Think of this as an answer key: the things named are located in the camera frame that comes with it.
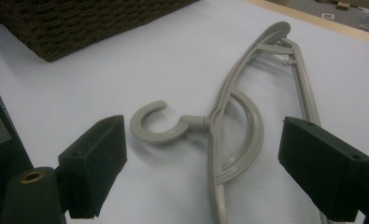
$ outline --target floor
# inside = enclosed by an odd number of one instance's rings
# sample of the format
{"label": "floor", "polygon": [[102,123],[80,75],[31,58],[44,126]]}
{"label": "floor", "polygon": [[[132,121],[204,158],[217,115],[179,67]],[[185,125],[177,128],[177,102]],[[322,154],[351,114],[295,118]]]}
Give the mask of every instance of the floor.
{"label": "floor", "polygon": [[268,0],[284,7],[296,9],[307,14],[322,17],[322,14],[330,14],[335,21],[356,29],[361,29],[362,24],[369,23],[369,10],[358,7],[350,7],[348,10],[337,9],[335,3],[321,3],[316,0]]}
{"label": "floor", "polygon": [[[323,13],[334,15],[332,21],[361,29],[360,25],[369,22],[369,10],[351,7],[348,10],[336,9],[336,4],[321,3],[316,0],[268,0],[317,17]],[[10,135],[0,120],[0,144],[10,139]]]}

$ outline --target table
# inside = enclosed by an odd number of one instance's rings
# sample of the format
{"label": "table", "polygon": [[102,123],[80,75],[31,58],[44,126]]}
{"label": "table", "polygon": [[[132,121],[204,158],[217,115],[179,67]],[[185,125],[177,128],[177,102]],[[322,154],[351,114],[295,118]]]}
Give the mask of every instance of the table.
{"label": "table", "polygon": [[[146,122],[155,132],[183,114],[206,116],[231,67],[277,21],[291,24],[289,39],[302,49],[322,127],[369,155],[369,44],[346,35],[242,1],[202,0],[46,63],[0,25],[0,94],[35,167],[56,167],[97,120],[125,117],[128,162],[101,216],[68,223],[211,223],[206,135],[153,146],[133,137],[130,118],[156,100],[168,107]],[[290,68],[261,56],[238,86],[261,110],[265,138],[256,161],[226,185],[230,222],[319,223],[277,161],[282,120],[301,117]],[[234,104],[228,111],[228,148],[244,136],[241,113]]]}

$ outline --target white table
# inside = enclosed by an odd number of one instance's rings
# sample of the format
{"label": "white table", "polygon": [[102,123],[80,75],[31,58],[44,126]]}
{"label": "white table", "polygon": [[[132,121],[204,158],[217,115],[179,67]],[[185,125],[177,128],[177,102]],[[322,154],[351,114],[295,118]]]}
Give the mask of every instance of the white table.
{"label": "white table", "polygon": [[[153,131],[183,114],[206,116],[231,67],[277,21],[291,24],[289,39],[302,49],[322,127],[369,155],[369,44],[351,37],[241,1],[202,0],[46,63],[0,25],[0,94],[34,166],[56,167],[96,121],[125,117],[129,160],[101,216],[68,222],[211,223],[206,135],[152,146],[133,137],[130,118],[156,100],[168,107],[148,120]],[[250,65],[239,87],[260,108],[265,139],[256,161],[226,185],[230,223],[317,224],[317,208],[277,160],[282,120],[301,117],[291,70],[264,56]],[[235,147],[244,127],[228,121]]]}

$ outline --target white surface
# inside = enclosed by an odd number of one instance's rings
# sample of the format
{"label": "white surface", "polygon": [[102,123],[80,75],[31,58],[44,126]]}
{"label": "white surface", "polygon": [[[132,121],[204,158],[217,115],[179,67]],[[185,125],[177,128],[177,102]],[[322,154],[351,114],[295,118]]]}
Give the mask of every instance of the white surface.
{"label": "white surface", "polygon": [[[211,223],[206,135],[151,146],[134,139],[129,121],[156,100],[168,107],[149,119],[154,131],[183,114],[206,116],[231,67],[277,21],[291,24],[289,39],[301,47],[322,127],[369,155],[369,44],[350,37],[243,2],[202,0],[46,63],[0,25],[0,94],[35,166],[56,167],[96,121],[125,117],[129,160],[101,216],[68,222]],[[250,65],[239,87],[260,108],[265,139],[256,161],[226,185],[230,223],[319,223],[316,207],[277,161],[282,120],[301,116],[291,70],[277,58]],[[235,113],[243,118],[234,109],[229,116]],[[229,125],[227,135],[239,141],[242,125]]]}

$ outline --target brown woven basket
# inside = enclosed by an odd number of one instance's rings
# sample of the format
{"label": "brown woven basket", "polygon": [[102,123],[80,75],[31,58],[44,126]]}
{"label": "brown woven basket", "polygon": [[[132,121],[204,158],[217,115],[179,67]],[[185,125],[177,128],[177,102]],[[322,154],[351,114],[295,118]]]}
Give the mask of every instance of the brown woven basket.
{"label": "brown woven basket", "polygon": [[0,22],[52,62],[196,0],[0,0]]}

